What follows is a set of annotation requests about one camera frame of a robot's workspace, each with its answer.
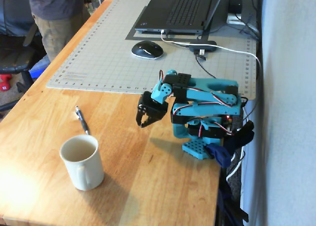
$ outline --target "wooden desk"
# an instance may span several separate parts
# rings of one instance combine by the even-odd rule
[[[13,226],[212,225],[219,165],[181,149],[170,115],[140,129],[139,95],[45,87],[112,0],[105,0],[0,124],[0,224]],[[83,134],[78,105],[94,135],[106,177],[83,192],[59,149]]]

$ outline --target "khaki pants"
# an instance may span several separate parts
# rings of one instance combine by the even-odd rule
[[[50,61],[54,60],[89,17],[90,14],[85,6],[82,13],[67,20],[43,20],[33,15]]]

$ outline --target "black mouse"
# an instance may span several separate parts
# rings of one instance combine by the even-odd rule
[[[132,48],[132,53],[141,58],[157,59],[163,55],[163,49],[151,41],[141,41]]]

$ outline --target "cutting mat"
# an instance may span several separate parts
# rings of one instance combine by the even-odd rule
[[[149,1],[114,0],[47,87],[140,94],[154,87],[160,69],[165,73],[173,69],[192,77],[210,77],[197,64],[192,52],[170,43],[155,41],[164,50],[164,55],[157,60],[132,55],[131,49],[137,41],[127,40],[126,36]],[[256,41],[245,36],[211,36],[208,40],[215,40],[219,46],[230,49],[256,52]],[[255,98],[256,62],[252,56],[218,49],[206,57],[207,61],[201,63],[211,74],[236,80],[241,95]]]

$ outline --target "person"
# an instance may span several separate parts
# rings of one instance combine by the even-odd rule
[[[30,7],[50,61],[90,17],[83,0],[30,0]]]

